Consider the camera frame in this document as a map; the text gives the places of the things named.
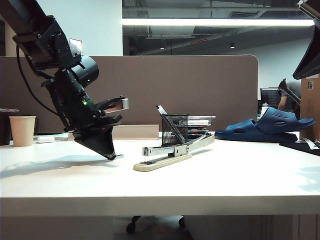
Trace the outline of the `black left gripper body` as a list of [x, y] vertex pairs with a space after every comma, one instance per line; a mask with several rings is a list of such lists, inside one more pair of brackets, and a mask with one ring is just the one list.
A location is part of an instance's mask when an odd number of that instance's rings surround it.
[[108, 115], [107, 111], [123, 109], [123, 97], [94, 103], [85, 87], [99, 76], [99, 70], [82, 67], [63, 68], [46, 82], [56, 112], [68, 131], [88, 128], [111, 127], [120, 124], [120, 114]]

